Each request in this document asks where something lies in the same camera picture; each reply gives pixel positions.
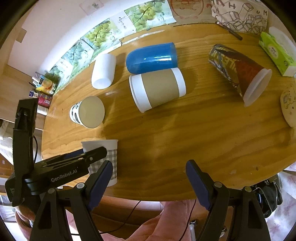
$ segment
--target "black cable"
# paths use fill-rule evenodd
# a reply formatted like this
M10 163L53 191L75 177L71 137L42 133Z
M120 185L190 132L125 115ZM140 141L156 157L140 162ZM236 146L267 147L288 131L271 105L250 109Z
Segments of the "black cable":
M185 235L185 233L186 233L186 230L187 230L188 225L189 225L190 217L191 217L191 214L192 214L192 211L193 211L193 208L194 208L195 204L196 204L196 200L195 200L194 205L193 205L193 207L192 207L192 209L191 209L191 212L190 212L190 215L189 215L189 218L188 218L187 225L186 225L186 228L185 228L185 230L184 230L184 233L182 234L182 236L181 236L181 238L179 239L179 241L182 240L182 238L184 237L184 235Z
M134 210L136 209L136 207L138 206L138 204L140 203L141 201L139 201L136 206L133 208L133 210L131 211L131 213L129 214L129 216L126 218L126 220L124 221L124 223L122 225L120 225L119 228L115 229L115 230L112 230L112 231L108 231L108 232L101 232L100 234L108 234L108 233L112 233L112 232L115 232L119 229L121 229L127 222L127 220L130 218L130 216L132 215L132 213L134 212Z
M35 136L33 136L33 137L34 137L34 140L36 142L36 151L35 151L35 157L34 157L34 163L35 163L36 162L36 159L37 159L37 153L38 153L38 143L37 143L36 137Z

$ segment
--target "pink sticker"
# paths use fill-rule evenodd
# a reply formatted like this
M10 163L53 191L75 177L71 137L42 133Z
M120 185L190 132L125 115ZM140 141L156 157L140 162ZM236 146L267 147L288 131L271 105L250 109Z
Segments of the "pink sticker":
M81 9L87 14L91 15L98 9L102 8L104 4L100 0L85 0L79 5Z

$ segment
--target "tissue box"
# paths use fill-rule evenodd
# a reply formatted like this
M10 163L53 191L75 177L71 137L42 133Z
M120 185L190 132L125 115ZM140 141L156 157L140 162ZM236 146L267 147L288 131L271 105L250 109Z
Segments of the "tissue box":
M292 77L296 74L296 62L290 57L276 39L266 32L262 32L259 45L265 50L272 61L276 64L282 76Z

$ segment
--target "gray checkered pattern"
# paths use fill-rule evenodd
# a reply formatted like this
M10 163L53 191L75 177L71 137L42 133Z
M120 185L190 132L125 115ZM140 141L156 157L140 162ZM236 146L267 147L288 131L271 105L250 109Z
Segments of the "gray checkered pattern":
M97 172L105 160L109 160L113 165L113 174L111 180L117 178L117 150L107 150L107 156L105 158L90 164L89 174Z

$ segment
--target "blue cup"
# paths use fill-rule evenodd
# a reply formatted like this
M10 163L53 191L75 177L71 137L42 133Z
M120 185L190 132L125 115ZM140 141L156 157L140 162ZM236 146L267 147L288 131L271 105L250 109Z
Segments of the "blue cup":
M167 43L136 49L127 56L126 67L132 74L177 68L176 47L174 43Z

